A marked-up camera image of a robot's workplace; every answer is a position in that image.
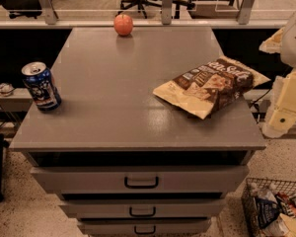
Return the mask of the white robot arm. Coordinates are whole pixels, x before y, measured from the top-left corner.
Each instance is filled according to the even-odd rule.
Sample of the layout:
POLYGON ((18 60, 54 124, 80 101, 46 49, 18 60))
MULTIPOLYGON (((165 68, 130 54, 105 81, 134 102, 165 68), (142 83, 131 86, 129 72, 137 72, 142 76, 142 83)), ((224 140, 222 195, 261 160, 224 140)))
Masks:
POLYGON ((292 67, 285 78, 275 78, 270 106, 262 126, 265 136, 278 138, 296 123, 296 12, 289 18, 286 26, 265 40, 259 49, 269 53, 279 52, 281 61, 292 67))

